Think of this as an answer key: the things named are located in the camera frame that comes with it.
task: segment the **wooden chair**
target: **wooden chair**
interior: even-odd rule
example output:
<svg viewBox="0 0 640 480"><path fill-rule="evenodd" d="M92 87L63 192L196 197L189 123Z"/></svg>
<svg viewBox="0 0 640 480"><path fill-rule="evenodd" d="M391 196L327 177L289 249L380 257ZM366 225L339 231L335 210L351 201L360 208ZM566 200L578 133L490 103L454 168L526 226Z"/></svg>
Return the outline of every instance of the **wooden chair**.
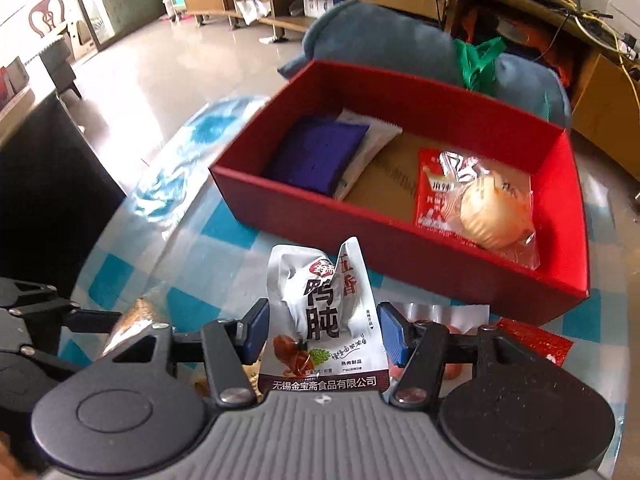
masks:
<svg viewBox="0 0 640 480"><path fill-rule="evenodd" d="M51 32L54 28L56 28L56 23L54 22L53 11L49 10L49 5L52 0L42 0L40 3L36 4L36 6L31 9L29 13L29 25L41 38L44 38L48 32ZM62 0L57 0L60 4L60 21L58 25L65 21L65 3ZM33 15L36 12L42 13L42 23L49 27L47 32L43 32L33 23Z"/></svg>

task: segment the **snack package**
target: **snack package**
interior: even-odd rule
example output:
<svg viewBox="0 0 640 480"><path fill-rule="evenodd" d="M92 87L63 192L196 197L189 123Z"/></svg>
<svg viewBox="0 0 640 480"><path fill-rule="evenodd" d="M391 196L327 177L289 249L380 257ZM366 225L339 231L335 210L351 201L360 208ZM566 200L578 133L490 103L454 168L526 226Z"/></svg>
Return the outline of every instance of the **snack package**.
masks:
<svg viewBox="0 0 640 480"><path fill-rule="evenodd" d="M558 366L562 366L569 350L574 345L570 339L506 317L501 317L496 326Z"/></svg>
<svg viewBox="0 0 640 480"><path fill-rule="evenodd" d="M353 155L347 169L344 170L340 182L338 182L338 187L335 189L334 198L343 200L367 165L382 148L391 142L391 139L402 132L402 128L374 117L354 113L346 108L342 110L336 120L347 124L369 125L369 129L365 133L358 150Z"/></svg>
<svg viewBox="0 0 640 480"><path fill-rule="evenodd" d="M316 249L275 246L267 295L262 393L388 388L382 332L357 238L342 244L336 266Z"/></svg>
<svg viewBox="0 0 640 480"><path fill-rule="evenodd" d="M431 148L420 150L418 164L416 225L530 269L538 266L528 179L521 174L515 184L500 173L516 174L513 168Z"/></svg>
<svg viewBox="0 0 640 480"><path fill-rule="evenodd" d="M111 330L102 355L107 354L123 341L142 332L152 323L169 323L169 309L166 306L166 284L163 282L138 298L125 311Z"/></svg>
<svg viewBox="0 0 640 480"><path fill-rule="evenodd" d="M489 305L425 305L420 303L391 302L408 321L434 321L446 325L453 334L475 334L480 325L489 321ZM448 364L444 370L444 381L440 387L443 397L453 388L471 379L471 364ZM389 374L399 379L404 368L389 362Z"/></svg>

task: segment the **red logo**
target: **red logo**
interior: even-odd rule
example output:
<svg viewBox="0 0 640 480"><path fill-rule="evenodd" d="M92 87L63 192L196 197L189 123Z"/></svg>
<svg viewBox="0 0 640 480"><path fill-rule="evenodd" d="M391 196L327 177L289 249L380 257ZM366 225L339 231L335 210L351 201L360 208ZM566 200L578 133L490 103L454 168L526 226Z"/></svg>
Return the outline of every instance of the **red logo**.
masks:
<svg viewBox="0 0 640 480"><path fill-rule="evenodd" d="M320 276L321 278L326 278L327 276L331 276L335 272L334 264L332 264L326 258L322 258L316 261L316 263L312 264L311 267L309 267L309 272L315 274L316 276Z"/></svg>

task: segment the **round pastry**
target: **round pastry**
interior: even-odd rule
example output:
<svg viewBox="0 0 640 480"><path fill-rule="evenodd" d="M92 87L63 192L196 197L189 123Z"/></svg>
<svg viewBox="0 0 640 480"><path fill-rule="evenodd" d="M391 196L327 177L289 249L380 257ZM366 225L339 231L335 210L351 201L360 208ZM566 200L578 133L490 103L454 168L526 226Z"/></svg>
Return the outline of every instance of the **round pastry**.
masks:
<svg viewBox="0 0 640 480"><path fill-rule="evenodd" d="M465 191L460 221L467 237L485 249L504 248L533 232L528 199L497 173Z"/></svg>

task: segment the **round black disc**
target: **round black disc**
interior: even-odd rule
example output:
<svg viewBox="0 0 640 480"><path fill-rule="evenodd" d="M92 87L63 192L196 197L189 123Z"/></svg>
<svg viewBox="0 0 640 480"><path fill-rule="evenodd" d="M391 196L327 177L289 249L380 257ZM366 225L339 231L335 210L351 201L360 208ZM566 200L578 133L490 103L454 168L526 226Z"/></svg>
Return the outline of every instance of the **round black disc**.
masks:
<svg viewBox="0 0 640 480"><path fill-rule="evenodd" d="M438 414L469 458L500 473L562 478L597 466L615 430L607 402L555 366L499 365L461 384Z"/></svg>
<svg viewBox="0 0 640 480"><path fill-rule="evenodd" d="M199 436L206 412L192 388L146 365L94 366L51 390L33 412L34 437L58 465L130 476L175 460Z"/></svg>

